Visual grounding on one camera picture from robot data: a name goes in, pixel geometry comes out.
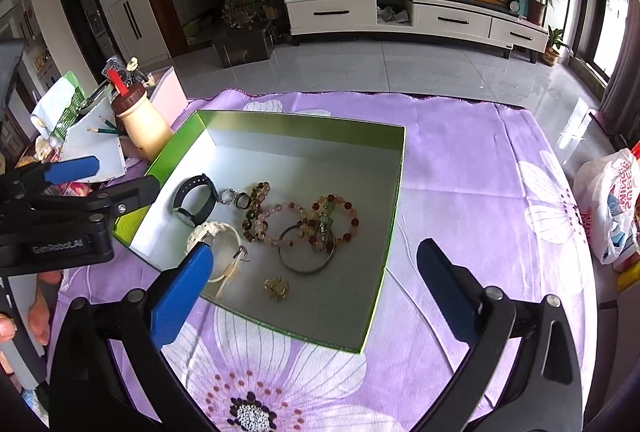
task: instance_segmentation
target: purple tablecloth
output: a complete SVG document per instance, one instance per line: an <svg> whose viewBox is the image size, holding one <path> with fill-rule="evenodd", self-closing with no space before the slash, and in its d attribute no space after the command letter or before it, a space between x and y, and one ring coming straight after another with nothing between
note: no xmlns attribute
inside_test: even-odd
<svg viewBox="0 0 640 432"><path fill-rule="evenodd" d="M574 197L526 110L401 94L274 94L227 90L194 109L259 109L372 120L406 127L394 240L380 303L363 354L305 344L199 300L163 351L191 396L221 430L400 431L416 423L449 381L466 346L457 342L415 265L433 237L453 263L511 298L558 294L572 327L585 394L595 356L591 257ZM131 170L127 176L143 170ZM119 300L157 272L120 244L108 264L65 272L53 342L75 297ZM516 344L503 356L477 415L490 411ZM142 395L121 347L116 357L138 408ZM260 402L260 409L250 405Z"/></svg>

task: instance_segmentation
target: jewelry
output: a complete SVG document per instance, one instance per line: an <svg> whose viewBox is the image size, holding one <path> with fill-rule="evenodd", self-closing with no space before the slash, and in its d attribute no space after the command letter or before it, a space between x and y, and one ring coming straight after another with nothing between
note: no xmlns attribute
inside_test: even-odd
<svg viewBox="0 0 640 432"><path fill-rule="evenodd" d="M289 228L287 228L286 230L284 230L284 232L282 232L280 234L280 241L286 241L285 237L287 236L287 234L292 231L293 229L301 229L302 225L304 223L302 221L298 221L295 225L291 225ZM278 247L278 255L280 256L280 260L282 261L282 264L285 266L285 268L290 269L290 271L294 271L296 273L299 273L300 275L312 275L314 273L318 273L318 271L321 271L322 269L326 268L326 266L329 264L329 262L331 261L331 259L334 256L335 253L335 249L336 246L334 246L335 243L335 235L334 233L329 230L327 232L327 237L329 237L328 242L326 243L327 246L324 247L324 249L326 250L327 253L327 258L324 261L324 263L322 263L320 266L318 266L317 268L314 269L298 269L298 268L294 268L290 265L287 264L287 262L284 260L283 256L282 256L282 247Z"/></svg>
<svg viewBox="0 0 640 432"><path fill-rule="evenodd" d="M287 296L289 282L283 281L281 277L273 277L273 279L264 281L264 289L267 291L269 298L277 302Z"/></svg>
<svg viewBox="0 0 640 432"><path fill-rule="evenodd" d="M242 235L244 235L250 243L255 240L255 231L251 231L254 227L254 222L262 213L262 202L267 199L270 190L271 186L268 181L261 181L251 189L249 206L245 214L246 218L242 221L242 229L244 230Z"/></svg>
<svg viewBox="0 0 640 432"><path fill-rule="evenodd" d="M219 223L217 221L208 221L203 223L193 229L193 232L187 238L187 246L186 253L191 252L191 249L199 242L206 242L206 237L210 235L210 238L215 239L216 235L220 232L231 232L235 237L238 243L238 251L234 254L232 260L228 265L224 266L223 272L221 275L213 276L214 273L211 273L211 278L207 282L222 282L222 285L218 288L216 296L222 292L222 289L227 286L233 276L238 271L240 266L240 262L247 260L247 251L246 248L242 245L242 239L240 238L240 234L238 231L233 228L233 226L227 223ZM219 261L216 260L214 262L214 267L219 264Z"/></svg>
<svg viewBox="0 0 640 432"><path fill-rule="evenodd" d="M220 199L218 200L218 202L222 203L223 205L234 204L241 210L247 210L249 208L249 204L251 203L251 198L246 192L238 193L235 189L225 188L220 193Z"/></svg>
<svg viewBox="0 0 640 432"><path fill-rule="evenodd" d="M209 197L197 214L191 214L189 211L182 208L182 203L191 190L201 185L207 186L209 189ZM180 185L178 191L175 193L173 212L181 221L185 222L189 226L193 225L194 227L197 227L198 225L203 224L211 215L213 208L216 206L216 201L218 201L216 187L205 174L200 174L199 176L190 177Z"/></svg>
<svg viewBox="0 0 640 432"><path fill-rule="evenodd" d="M297 210L298 214L300 216L300 220L304 221L306 225L308 225L309 223L314 225L316 222L313 221L309 221L308 217L308 213L306 212L306 209L302 206L302 205L298 205L297 203L287 203L287 208L289 208L290 210ZM269 237L267 235L267 230L269 229L269 224L267 222L267 218L271 216L271 214L274 214L276 212L282 212L282 205L277 204L274 205L271 208L266 208L263 212L261 212L258 215L257 218L257 222L255 224L255 238L258 239L259 241L263 241L265 243L267 243L268 245L271 245L272 247L283 247L284 245L289 245L290 247L292 247L296 242L298 242L300 239L304 238L306 235L306 230L308 227L305 227L304 229L300 229L296 235L294 235L292 238L283 241L282 239L276 239L274 237Z"/></svg>
<svg viewBox="0 0 640 432"><path fill-rule="evenodd" d="M335 196L333 194L329 194L328 196L320 196L318 200L313 203L313 205L311 205L311 208L313 210L312 217L314 218L316 218L316 214L320 210L320 206L322 206L322 212L317 215L318 228L316 230L316 233L309 237L309 242L312 246L322 249L321 245L318 242L318 232L320 232L321 234L321 240L324 241L323 236L328 231L332 231L334 220L331 218L331 215L336 205L342 205L347 211L348 215L351 217L351 228L348 232L343 234L342 237L339 237L335 240L335 246L348 243L353 237L358 234L360 220L358 219L358 212L355 208L353 208L353 205L350 202L345 201L342 196Z"/></svg>

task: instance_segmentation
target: tv cabinet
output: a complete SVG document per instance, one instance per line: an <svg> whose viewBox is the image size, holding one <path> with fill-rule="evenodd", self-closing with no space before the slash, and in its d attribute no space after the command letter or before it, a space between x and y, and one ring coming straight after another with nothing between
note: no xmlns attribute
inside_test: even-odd
<svg viewBox="0 0 640 432"><path fill-rule="evenodd" d="M291 35L370 32L430 35L472 41L509 58L514 46L530 51L535 64L546 50L547 31L507 9L476 0L284 0ZM401 5L408 22L378 20L378 5Z"/></svg>

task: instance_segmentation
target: human hand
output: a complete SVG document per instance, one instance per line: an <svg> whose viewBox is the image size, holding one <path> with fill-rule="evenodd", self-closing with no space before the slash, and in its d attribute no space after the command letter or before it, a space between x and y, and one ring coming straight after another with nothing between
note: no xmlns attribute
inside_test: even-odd
<svg viewBox="0 0 640 432"><path fill-rule="evenodd" d="M61 275L59 271L44 271L38 274L38 279L47 284L58 284L61 280ZM38 288L36 288L36 300L27 313L27 320L29 329L37 342L43 346L47 345L50 337L49 308L47 307L47 302L44 300L42 292ZM12 340L16 331L17 327L14 320L7 315L0 314L0 344ZM0 364L2 364L4 371L8 374L13 372L11 366L1 353Z"/></svg>

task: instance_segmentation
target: plant pot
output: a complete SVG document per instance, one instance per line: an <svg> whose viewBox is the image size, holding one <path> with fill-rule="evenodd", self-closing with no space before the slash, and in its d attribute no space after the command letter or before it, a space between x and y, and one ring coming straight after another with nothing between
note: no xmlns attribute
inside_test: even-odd
<svg viewBox="0 0 640 432"><path fill-rule="evenodd" d="M255 26L251 31L227 28L222 37L213 41L213 46L224 67L269 60L273 53L271 31L271 21Z"/></svg>
<svg viewBox="0 0 640 432"><path fill-rule="evenodd" d="M527 0L527 21L533 22L538 26L542 26L542 21L545 18L546 5L536 1Z"/></svg>
<svg viewBox="0 0 640 432"><path fill-rule="evenodd" d="M560 54L553 48L546 48L545 53L542 54L542 60L549 66L555 66L559 58Z"/></svg>

